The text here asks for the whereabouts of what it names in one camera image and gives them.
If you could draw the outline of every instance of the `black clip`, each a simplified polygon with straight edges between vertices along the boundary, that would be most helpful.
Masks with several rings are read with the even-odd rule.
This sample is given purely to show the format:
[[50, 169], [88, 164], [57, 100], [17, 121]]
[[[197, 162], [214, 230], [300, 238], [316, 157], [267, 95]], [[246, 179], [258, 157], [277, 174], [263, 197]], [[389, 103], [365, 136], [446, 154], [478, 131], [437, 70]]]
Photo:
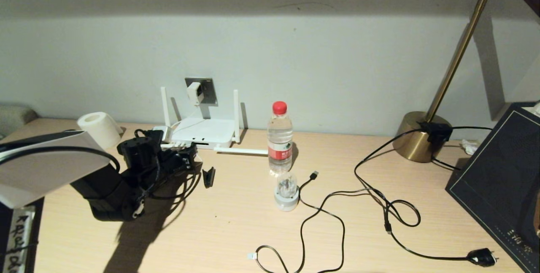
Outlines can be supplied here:
[[216, 174], [216, 169], [214, 169], [214, 167], [211, 167], [208, 172], [205, 170], [202, 170], [202, 181], [204, 181], [205, 188], [208, 189], [208, 188], [211, 188], [212, 185], [214, 185], [215, 174]]

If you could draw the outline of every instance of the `desk surface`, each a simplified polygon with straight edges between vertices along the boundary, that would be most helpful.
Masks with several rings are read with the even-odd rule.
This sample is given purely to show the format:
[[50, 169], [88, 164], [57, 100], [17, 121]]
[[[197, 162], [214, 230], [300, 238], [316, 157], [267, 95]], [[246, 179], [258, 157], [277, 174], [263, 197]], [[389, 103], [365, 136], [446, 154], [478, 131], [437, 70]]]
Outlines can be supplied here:
[[[151, 125], [121, 124], [123, 140], [137, 128]], [[37, 119], [6, 140], [77, 128], [75, 121]], [[302, 197], [320, 204], [336, 190], [356, 190], [361, 185], [353, 175], [360, 159], [388, 137], [330, 135], [296, 132], [297, 158], [292, 171], [299, 183], [313, 170], [318, 178], [307, 185]], [[263, 148], [265, 132], [248, 130], [240, 147]], [[114, 154], [125, 169], [123, 158]], [[299, 205], [290, 213], [278, 210], [273, 200], [275, 179], [268, 174], [266, 157], [216, 154], [200, 150], [205, 170], [214, 166], [214, 186], [202, 182], [172, 213], [169, 208], [150, 211], [130, 223], [100, 222], [93, 218], [86, 200], [69, 185], [45, 198], [35, 271], [38, 273], [174, 273], [259, 272], [247, 254], [262, 245], [276, 248], [289, 270], [300, 265], [299, 229], [314, 213]], [[455, 164], [467, 157], [456, 147], [445, 147], [440, 159]], [[393, 231], [408, 248], [433, 256], [465, 256], [470, 250], [488, 247], [499, 257], [494, 267], [469, 262], [423, 259], [400, 248], [386, 234], [381, 208], [368, 196], [330, 198], [324, 208], [346, 224], [346, 273], [520, 272], [514, 261], [478, 223], [444, 191], [451, 171], [431, 163], [407, 161], [396, 152], [379, 156], [359, 173], [390, 200], [413, 203], [422, 215], [418, 227], [405, 227], [391, 218]], [[403, 208], [405, 220], [412, 211]], [[341, 260], [341, 225], [324, 214], [305, 224], [305, 272], [335, 268]], [[264, 249], [259, 260], [265, 267], [283, 272], [277, 257]]]

